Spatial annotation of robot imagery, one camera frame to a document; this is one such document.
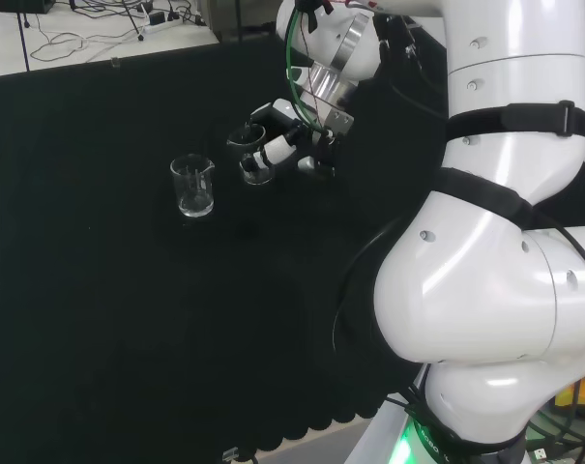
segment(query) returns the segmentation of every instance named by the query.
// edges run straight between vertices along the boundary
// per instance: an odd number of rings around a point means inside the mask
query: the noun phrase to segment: power strip
[[[145,26],[144,27],[144,34],[154,34],[155,32],[160,32],[165,29],[170,29],[172,27],[181,26],[183,24],[183,19],[174,19],[173,21],[165,21],[161,24],[157,24],[155,26]]]

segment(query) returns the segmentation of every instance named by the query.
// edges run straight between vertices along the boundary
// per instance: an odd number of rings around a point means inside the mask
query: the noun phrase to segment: black strap
[[[497,132],[553,132],[561,137],[585,137],[585,111],[573,101],[512,103],[453,116],[447,123],[447,141]]]
[[[479,206],[513,222],[522,230],[529,229],[534,223],[533,206],[515,190],[459,169],[438,169],[434,190]]]

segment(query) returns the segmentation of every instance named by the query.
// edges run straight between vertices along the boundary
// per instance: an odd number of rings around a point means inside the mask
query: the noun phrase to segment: black fabric
[[[334,179],[247,186],[225,140],[287,98],[284,68],[268,39],[0,78],[1,463],[210,464],[371,417],[417,374],[336,358],[335,294],[426,196],[444,124],[362,83]],[[216,165],[215,209],[184,223],[169,163],[189,152]]]
[[[535,221],[533,206],[515,190],[459,169],[438,169],[433,189],[479,206],[523,230],[529,229]]]
[[[572,101],[512,103],[460,113],[447,123],[447,141],[497,132],[553,132],[585,137],[585,111]]]

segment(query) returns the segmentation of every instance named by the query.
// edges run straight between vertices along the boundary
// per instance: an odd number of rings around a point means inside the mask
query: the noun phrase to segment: floor
[[[188,3],[188,0],[172,0],[174,9],[182,9]],[[155,0],[154,5],[156,9],[169,9],[166,0]],[[144,24],[144,19],[138,13],[134,15],[139,28]],[[139,42],[128,17],[112,15],[93,19],[77,14],[64,3],[56,3],[48,14],[39,14],[38,17],[30,14],[28,20],[31,26],[24,30],[24,38],[28,53],[34,55],[28,60],[32,71],[218,42],[208,27],[183,23],[182,19],[165,22],[152,29],[146,28],[144,41]],[[95,34],[109,37],[98,36],[83,41],[74,35],[66,35],[54,40],[60,33],[72,33],[84,38]],[[47,44],[45,35],[59,44],[48,45],[35,51]],[[24,71],[25,63],[16,14],[0,13],[0,75]]]

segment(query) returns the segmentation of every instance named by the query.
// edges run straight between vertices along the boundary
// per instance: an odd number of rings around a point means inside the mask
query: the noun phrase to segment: green light
[[[410,445],[408,444],[408,440],[402,437],[399,443],[395,445],[391,459],[389,459],[389,464],[406,464],[406,460],[409,457]]]
[[[415,464],[415,457],[412,455],[412,449],[408,443],[408,433],[411,426],[412,422],[408,424],[404,433],[401,434],[401,438],[395,444],[389,464]]]

